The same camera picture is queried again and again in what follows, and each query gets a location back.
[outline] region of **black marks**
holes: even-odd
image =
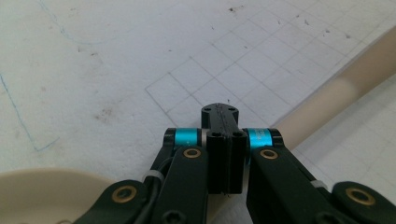
[[[240,7],[230,7],[228,8],[229,11],[231,11],[232,13],[236,13],[236,11],[240,10],[244,8],[244,6],[240,6]]]
[[[99,53],[96,51],[93,51],[92,49],[84,48],[83,46],[77,46],[77,52],[78,53],[86,53],[87,55],[90,56],[98,56]]]
[[[326,29],[326,30],[324,30],[323,36],[326,36],[326,34],[329,34],[329,33],[330,33],[330,30]]]
[[[69,18],[77,16],[79,14],[78,9],[76,7],[71,7],[69,12]]]
[[[113,108],[112,107],[108,107],[108,108],[104,108],[99,115],[95,115],[95,119],[102,121],[103,123],[109,123],[109,120],[111,118],[113,114]]]

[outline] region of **blue ring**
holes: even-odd
[[[175,133],[175,148],[198,146],[198,129],[178,128]]]
[[[258,147],[273,145],[272,135],[268,129],[247,129],[247,132],[250,141],[250,154]]]

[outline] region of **black metal bracket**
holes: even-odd
[[[198,224],[206,220],[208,193],[242,191],[250,161],[247,209],[254,223],[391,224],[396,207],[354,182],[332,193],[285,148],[276,129],[239,129],[238,110],[202,108],[202,129],[168,129],[143,183],[108,187],[75,224]]]

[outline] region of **beige cylinder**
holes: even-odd
[[[396,27],[275,125],[282,133],[286,147],[297,147],[330,119],[394,74]]]

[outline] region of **screw hole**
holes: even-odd
[[[212,133],[212,135],[213,135],[214,137],[220,137],[220,136],[221,136],[221,133]]]
[[[198,154],[198,152],[196,150],[190,150],[190,151],[187,152],[187,154],[189,156],[195,156],[196,154]]]
[[[186,216],[179,211],[167,211],[162,218],[162,224],[184,224],[186,221]]]
[[[355,192],[352,192],[352,195],[353,195],[355,198],[357,198],[357,199],[359,199],[359,200],[361,200],[361,201],[365,201],[365,202],[368,202],[368,201],[369,201],[369,197],[368,197],[367,195],[361,193],[361,192],[355,191]]]
[[[131,194],[132,191],[130,189],[122,189],[117,193],[117,197],[119,197],[120,199],[124,199],[131,196]]]

